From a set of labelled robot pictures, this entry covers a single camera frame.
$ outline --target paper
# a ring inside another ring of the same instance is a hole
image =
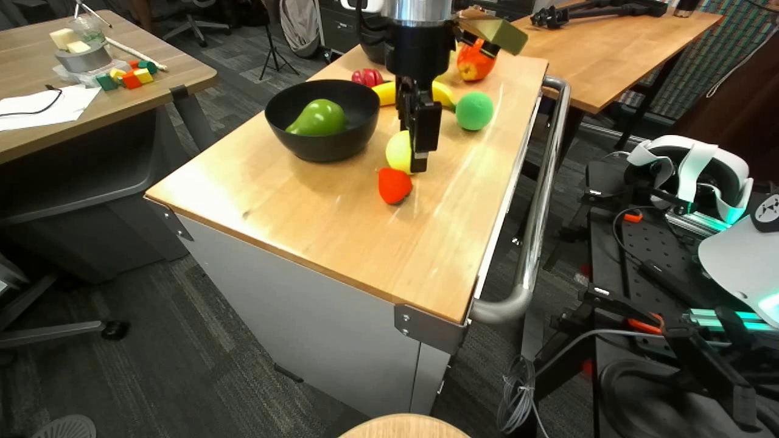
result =
[[[5,97],[0,100],[0,131],[73,122],[93,105],[97,92],[100,88],[68,85],[61,90]]]

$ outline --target gray carpet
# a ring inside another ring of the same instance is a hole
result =
[[[200,95],[217,136],[258,114],[285,85],[324,66],[285,51],[302,75],[270,68],[260,80],[268,44],[258,27],[241,27],[231,37],[214,34],[204,49],[192,41],[175,44],[219,71],[219,83]],[[538,148],[540,136],[533,139],[531,161]],[[548,238],[548,251],[555,248],[557,258],[538,280],[528,316],[536,326],[570,307],[579,290],[572,277],[587,265],[587,246],[557,243],[553,236],[575,219],[584,163],[601,153],[604,144],[579,136],[557,175]],[[523,180],[484,297],[501,297],[514,282],[519,251],[509,241],[531,195],[533,185]],[[192,258],[156,263],[100,287],[63,287],[32,307],[17,326],[97,316],[131,321],[131,333],[124,341],[37,346],[2,358],[0,436],[29,436],[68,414],[90,416],[105,438],[319,438],[365,421],[331,397],[278,375]],[[516,329],[475,324],[433,416],[470,436],[499,436],[494,411],[501,375],[516,350]],[[589,382],[572,380],[540,406],[540,416],[550,436],[592,436]]]

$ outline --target plastic toy fruit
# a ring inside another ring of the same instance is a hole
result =
[[[394,80],[380,83],[372,90],[380,97],[382,107],[394,105],[394,92],[397,92]],[[441,107],[445,107],[445,110],[455,110],[453,90],[445,83],[433,80],[433,100],[441,102]]]
[[[484,39],[477,39],[475,44],[463,44],[458,51],[458,73],[465,83],[477,83],[489,75],[494,68],[494,56],[482,51]]]
[[[492,119],[494,105],[487,92],[467,92],[460,97],[455,114],[465,131],[482,131]]]
[[[351,73],[353,83],[360,83],[365,88],[375,88],[380,83],[385,83],[382,73],[377,68],[360,68]]]
[[[295,136],[334,136],[346,129],[343,107],[334,100],[312,100],[287,127]]]
[[[411,178],[394,168],[382,168],[377,183],[380,183],[380,195],[387,204],[404,202],[414,190]]]
[[[385,148],[387,165],[411,175],[411,134],[397,131],[392,134]]]

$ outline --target black bowl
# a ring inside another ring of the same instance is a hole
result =
[[[334,100],[343,107],[346,129],[334,136],[295,136],[285,131],[297,119],[297,114],[319,97]],[[273,127],[275,136],[297,158],[312,163],[334,163],[363,153],[372,136],[377,117],[380,97],[370,88],[351,80],[299,83],[278,92],[265,107],[265,119]]]

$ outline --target green ball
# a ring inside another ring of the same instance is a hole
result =
[[[455,114],[460,129],[482,131],[494,114],[492,97],[487,92],[467,92],[458,100]]]

